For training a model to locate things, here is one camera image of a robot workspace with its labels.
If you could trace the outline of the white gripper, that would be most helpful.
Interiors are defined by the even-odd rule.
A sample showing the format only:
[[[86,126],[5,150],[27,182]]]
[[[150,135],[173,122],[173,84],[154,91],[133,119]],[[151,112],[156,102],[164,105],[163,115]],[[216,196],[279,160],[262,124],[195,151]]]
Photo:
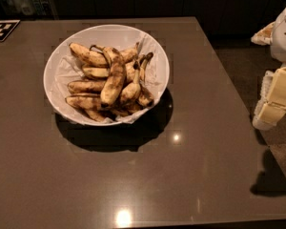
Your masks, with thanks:
[[[260,46],[271,44],[272,58],[286,63],[286,8],[272,22],[255,33],[251,42]],[[262,79],[260,99],[253,117],[256,129],[268,131],[286,115],[286,64],[274,72],[267,71]]]

